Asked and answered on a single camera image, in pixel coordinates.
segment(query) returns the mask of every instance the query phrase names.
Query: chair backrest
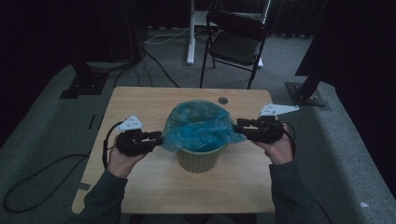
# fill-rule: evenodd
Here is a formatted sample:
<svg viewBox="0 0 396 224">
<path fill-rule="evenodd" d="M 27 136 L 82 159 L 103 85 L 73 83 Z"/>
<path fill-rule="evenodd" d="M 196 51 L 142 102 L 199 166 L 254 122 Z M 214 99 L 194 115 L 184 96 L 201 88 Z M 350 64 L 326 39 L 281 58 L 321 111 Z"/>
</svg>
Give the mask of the chair backrest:
<svg viewBox="0 0 396 224">
<path fill-rule="evenodd" d="M 231 12 L 209 11 L 206 15 L 207 27 L 211 22 L 215 23 L 221 30 L 258 41 L 263 41 L 267 35 L 265 26 L 261 21 Z"/>
</svg>

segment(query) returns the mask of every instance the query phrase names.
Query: white tag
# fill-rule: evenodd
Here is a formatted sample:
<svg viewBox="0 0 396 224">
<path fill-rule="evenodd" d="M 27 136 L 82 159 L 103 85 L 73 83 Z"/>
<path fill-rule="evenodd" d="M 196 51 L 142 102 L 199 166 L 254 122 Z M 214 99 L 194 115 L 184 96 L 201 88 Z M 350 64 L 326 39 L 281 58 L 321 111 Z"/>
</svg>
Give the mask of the white tag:
<svg viewBox="0 0 396 224">
<path fill-rule="evenodd" d="M 117 126 L 116 130 L 121 132 L 121 131 L 136 130 L 136 129 L 142 129 L 142 128 L 143 128 L 143 123 L 140 122 L 140 120 L 137 118 L 136 115 L 132 115 L 127 120 L 125 120 L 122 124 Z"/>
<path fill-rule="evenodd" d="M 275 116 L 280 114 L 286 114 L 299 110 L 300 107 L 297 105 L 265 105 L 260 113 L 261 116 Z"/>
</svg>

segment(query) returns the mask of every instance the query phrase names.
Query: plastic bag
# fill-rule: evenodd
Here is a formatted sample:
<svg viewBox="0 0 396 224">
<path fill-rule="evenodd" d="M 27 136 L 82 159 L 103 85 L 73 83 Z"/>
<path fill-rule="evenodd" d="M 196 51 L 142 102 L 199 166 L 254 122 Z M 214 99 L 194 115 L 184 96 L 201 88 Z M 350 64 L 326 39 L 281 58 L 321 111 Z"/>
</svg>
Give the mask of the plastic bag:
<svg viewBox="0 0 396 224">
<path fill-rule="evenodd" d="M 233 120 L 221 106 L 195 100 L 175 107 L 163 130 L 163 148 L 179 151 L 182 148 L 207 152 L 227 144 L 245 141 L 246 137 L 233 131 Z"/>
</svg>

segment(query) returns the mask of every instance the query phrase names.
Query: gray carpet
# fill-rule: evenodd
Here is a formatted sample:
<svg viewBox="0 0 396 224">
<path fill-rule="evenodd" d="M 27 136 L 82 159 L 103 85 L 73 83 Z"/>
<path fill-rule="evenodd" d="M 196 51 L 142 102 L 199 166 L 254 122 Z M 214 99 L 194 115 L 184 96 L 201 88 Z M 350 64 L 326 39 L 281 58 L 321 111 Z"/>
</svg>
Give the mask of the gray carpet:
<svg viewBox="0 0 396 224">
<path fill-rule="evenodd" d="M 177 33 L 179 30 L 152 31 Z M 186 38 L 176 38 L 165 44 L 146 45 L 179 87 L 198 88 L 204 44 L 197 42 L 195 61 L 186 64 Z M 310 38 L 283 36 L 267 38 L 262 54 L 264 67 L 259 70 L 251 89 L 268 90 L 275 104 L 292 105 L 285 82 L 304 82 L 305 77 L 294 73 L 311 43 Z M 117 64 L 90 63 L 109 67 Z M 148 55 L 135 69 L 127 71 L 118 86 L 175 87 L 161 67 Z M 69 65 L 53 77 L 37 98 L 24 120 L 0 150 L 0 195 L 19 180 L 63 156 L 87 153 L 92 149 L 100 119 L 105 114 L 118 72 L 107 79 L 99 96 L 79 96 L 76 100 L 60 99 L 74 78 Z M 216 69 L 207 65 L 205 88 L 245 89 L 248 72 L 221 65 Z M 322 205 L 333 223 L 395 223 L 396 202 L 376 170 L 370 155 L 341 105 L 332 86 L 320 83 L 318 90 L 332 110 L 301 106 L 298 112 L 279 116 L 291 123 L 297 132 L 296 160 L 306 185 Z M 61 161 L 42 175 L 16 189 L 9 200 L 15 209 L 40 202 L 80 160 Z M 32 211 L 12 214 L 0 213 L 0 223 L 62 223 L 72 214 L 73 203 L 86 160 L 78 166 L 59 189 L 42 205 Z M 319 206 L 315 209 L 317 223 L 329 223 Z M 258 223 L 273 223 L 272 214 L 258 214 Z M 122 216 L 121 223 L 128 223 Z M 183 223 L 181 216 L 147 216 L 142 223 Z"/>
</svg>

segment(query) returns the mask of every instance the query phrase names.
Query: black chair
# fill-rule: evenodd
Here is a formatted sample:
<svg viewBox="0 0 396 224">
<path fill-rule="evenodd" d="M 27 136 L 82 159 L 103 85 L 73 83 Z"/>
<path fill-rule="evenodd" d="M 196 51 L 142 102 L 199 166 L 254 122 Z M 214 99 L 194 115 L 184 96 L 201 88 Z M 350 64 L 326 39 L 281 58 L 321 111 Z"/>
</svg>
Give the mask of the black chair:
<svg viewBox="0 0 396 224">
<path fill-rule="evenodd" d="M 215 36 L 213 28 L 219 30 L 217 36 Z M 215 62 L 218 62 L 250 71 L 250 80 L 247 85 L 247 89 L 250 89 L 267 36 L 264 24 L 251 17 L 212 10 L 206 15 L 206 31 L 208 38 L 200 88 L 202 88 L 204 81 L 206 57 L 209 53 L 212 56 L 213 67 L 216 67 Z"/>
</svg>

